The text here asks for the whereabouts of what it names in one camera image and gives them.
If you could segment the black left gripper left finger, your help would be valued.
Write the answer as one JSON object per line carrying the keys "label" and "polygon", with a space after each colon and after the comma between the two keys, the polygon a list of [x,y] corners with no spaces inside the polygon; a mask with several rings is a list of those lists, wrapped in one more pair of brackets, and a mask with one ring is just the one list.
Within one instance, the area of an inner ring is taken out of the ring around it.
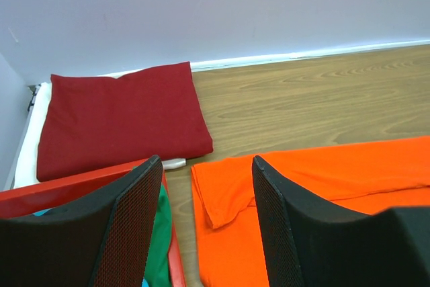
{"label": "black left gripper left finger", "polygon": [[42,216],[1,218],[1,285],[141,286],[162,179],[155,155]]}

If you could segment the orange t-shirt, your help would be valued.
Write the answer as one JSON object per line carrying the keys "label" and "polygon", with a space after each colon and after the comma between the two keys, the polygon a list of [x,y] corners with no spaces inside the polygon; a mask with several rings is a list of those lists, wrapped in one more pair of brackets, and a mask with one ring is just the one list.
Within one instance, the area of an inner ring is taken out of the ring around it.
{"label": "orange t-shirt", "polygon": [[[264,153],[288,179],[340,206],[375,214],[429,205],[429,138]],[[205,286],[267,286],[252,156],[191,169],[200,279]]]}

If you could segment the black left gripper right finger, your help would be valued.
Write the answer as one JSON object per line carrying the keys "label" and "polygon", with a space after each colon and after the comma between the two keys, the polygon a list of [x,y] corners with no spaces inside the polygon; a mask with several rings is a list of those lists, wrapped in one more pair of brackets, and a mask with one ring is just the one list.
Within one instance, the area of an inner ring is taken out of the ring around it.
{"label": "black left gripper right finger", "polygon": [[271,286],[428,286],[429,208],[367,215],[336,205],[275,170],[252,164]]}

